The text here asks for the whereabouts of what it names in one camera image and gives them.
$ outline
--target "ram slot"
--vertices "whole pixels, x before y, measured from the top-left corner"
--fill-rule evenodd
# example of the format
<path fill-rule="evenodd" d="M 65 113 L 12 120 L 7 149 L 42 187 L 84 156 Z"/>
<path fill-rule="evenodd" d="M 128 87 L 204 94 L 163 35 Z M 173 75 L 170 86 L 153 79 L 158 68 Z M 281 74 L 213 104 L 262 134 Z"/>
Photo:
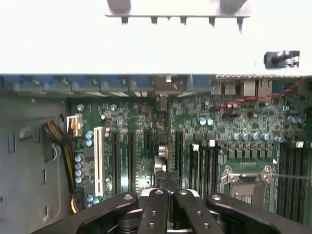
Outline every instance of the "ram slot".
<path fill-rule="evenodd" d="M 209 150 L 211 162 L 210 162 L 210 169 L 211 169 L 211 191 L 210 193 L 216 193 L 217 187 L 219 183 L 218 178 L 218 150 L 217 148 L 212 148 Z"/>
<path fill-rule="evenodd" d="M 200 149 L 197 152 L 197 171 L 196 171 L 196 188 L 195 190 L 198 192 L 200 196 L 202 196 L 202 178 L 203 178 L 203 150 Z"/>
<path fill-rule="evenodd" d="M 203 163 L 203 172 L 204 175 L 202 177 L 202 190 L 203 190 L 203 199 L 206 199 L 207 194 L 209 193 L 209 185 L 210 185 L 210 174 L 211 174 L 211 154 L 208 147 L 204 148 L 203 151 L 204 163 Z"/>
<path fill-rule="evenodd" d="M 304 221 L 307 183 L 300 176 L 307 176 L 308 149 L 281 146 L 277 188 L 276 213 L 299 223 Z"/>
<path fill-rule="evenodd" d="M 195 152 L 193 151 L 193 145 L 190 144 L 190 157 L 189 157 L 189 183 L 190 189 L 195 188 L 195 171 L 194 171 Z"/>

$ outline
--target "white connector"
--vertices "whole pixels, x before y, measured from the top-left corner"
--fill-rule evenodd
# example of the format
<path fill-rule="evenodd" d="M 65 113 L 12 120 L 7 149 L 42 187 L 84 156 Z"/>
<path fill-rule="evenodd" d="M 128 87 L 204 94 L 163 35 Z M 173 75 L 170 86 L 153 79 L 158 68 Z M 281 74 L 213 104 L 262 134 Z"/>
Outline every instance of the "white connector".
<path fill-rule="evenodd" d="M 80 137 L 82 135 L 82 128 L 83 128 L 83 120 L 82 120 L 82 116 L 68 116 L 66 117 L 66 132 L 68 132 L 69 129 L 69 122 L 71 119 L 75 120 L 75 133 L 74 133 L 74 137 Z"/>
<path fill-rule="evenodd" d="M 95 171 L 95 195 L 104 195 L 105 160 L 104 160 L 104 127 L 95 127 L 94 133 L 94 171 Z"/>

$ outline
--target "green circuit board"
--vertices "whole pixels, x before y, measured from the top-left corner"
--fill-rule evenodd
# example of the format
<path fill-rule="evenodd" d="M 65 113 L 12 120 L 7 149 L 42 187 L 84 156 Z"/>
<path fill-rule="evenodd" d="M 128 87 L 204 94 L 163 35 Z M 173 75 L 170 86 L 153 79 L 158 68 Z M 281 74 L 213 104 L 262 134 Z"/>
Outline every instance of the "green circuit board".
<path fill-rule="evenodd" d="M 283 137 L 287 141 L 312 139 L 304 131 L 308 121 L 293 123 L 289 118 L 306 118 L 310 101 L 299 95 L 273 97 L 270 103 L 240 101 L 240 98 L 209 94 L 167 97 L 167 108 L 161 111 L 152 98 L 72 99 L 72 114 L 82 115 L 84 123 L 83 135 L 74 142 L 75 154 L 81 153 L 84 157 L 84 175 L 78 186 L 84 187 L 86 196 L 95 197 L 94 148 L 86 146 L 85 134 L 102 126 L 109 128 L 109 135 L 104 140 L 107 179 L 104 195 L 98 197 L 100 201 L 127 191 L 139 196 L 142 190 L 153 187 L 154 156 L 161 135 L 167 135 L 168 171 L 181 172 L 181 187 L 195 189 L 203 198 L 206 192 L 223 192 L 249 203 L 255 200 L 258 206 L 277 212 L 278 177 L 266 183 L 252 174 L 259 175 L 268 166 L 273 174 L 280 172 L 280 144 L 276 140 Z M 84 106 L 81 112 L 77 110 L 79 104 Z M 260 138 L 252 139 L 254 134 Z M 270 136 L 270 140 L 264 140 L 263 134 Z M 133 145 L 132 154 L 129 145 Z M 129 157 L 134 160 L 131 171 Z M 311 159 L 308 163 L 306 173 L 311 174 Z M 221 183 L 228 167 L 233 173 L 251 179 Z M 306 204 L 309 203 L 310 186 L 307 188 Z"/>

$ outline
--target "metal bracket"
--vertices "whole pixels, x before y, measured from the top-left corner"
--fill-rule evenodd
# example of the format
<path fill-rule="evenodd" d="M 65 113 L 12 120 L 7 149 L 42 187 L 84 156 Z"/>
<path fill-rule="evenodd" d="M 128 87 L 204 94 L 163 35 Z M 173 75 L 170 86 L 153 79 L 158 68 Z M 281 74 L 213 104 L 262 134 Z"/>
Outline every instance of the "metal bracket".
<path fill-rule="evenodd" d="M 260 173 L 235 173 L 230 165 L 224 168 L 222 177 L 220 192 L 224 191 L 224 185 L 229 183 L 237 183 L 241 177 L 260 177 L 263 182 L 272 183 L 272 167 L 266 165 Z"/>

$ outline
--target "black expansion slot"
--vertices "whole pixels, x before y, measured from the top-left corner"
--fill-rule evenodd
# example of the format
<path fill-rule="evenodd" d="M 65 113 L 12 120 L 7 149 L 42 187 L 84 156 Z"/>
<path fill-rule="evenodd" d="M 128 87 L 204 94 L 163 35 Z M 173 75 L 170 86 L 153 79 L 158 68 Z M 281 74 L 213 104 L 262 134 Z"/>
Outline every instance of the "black expansion slot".
<path fill-rule="evenodd" d="M 216 193 L 217 192 L 217 186 L 219 183 L 218 178 L 218 149 L 216 147 L 209 149 L 209 154 L 211 158 L 211 163 L 209 167 L 211 168 L 211 191 L 210 193 Z"/>
<path fill-rule="evenodd" d="M 128 133 L 128 189 L 130 192 L 136 192 L 136 134 Z"/>
<path fill-rule="evenodd" d="M 279 177 L 277 188 L 277 214 L 293 221 L 303 223 L 305 194 L 307 183 L 296 176 L 307 176 L 307 148 L 290 148 L 282 146 L 280 149 L 279 174 L 293 177 Z"/>
<path fill-rule="evenodd" d="M 152 151 L 152 134 L 151 132 L 144 131 L 144 151 Z"/>
<path fill-rule="evenodd" d="M 193 145 L 190 144 L 190 157 L 189 157 L 189 183 L 188 188 L 195 188 L 195 170 L 194 170 L 194 162 L 195 162 L 195 152 L 193 151 Z"/>
<path fill-rule="evenodd" d="M 175 132 L 175 170 L 179 175 L 179 184 L 183 182 L 183 132 Z"/>
<path fill-rule="evenodd" d="M 112 155 L 113 155 L 113 195 L 121 192 L 121 163 L 120 163 L 120 135 L 119 132 L 112 133 Z"/>
<path fill-rule="evenodd" d="M 205 147 L 203 149 L 204 155 L 204 165 L 203 165 L 203 179 L 202 179 L 202 190 L 203 190 L 203 199 L 206 199 L 207 194 L 209 193 L 209 184 L 210 184 L 210 174 L 211 174 L 211 166 L 210 166 L 210 149 Z"/>

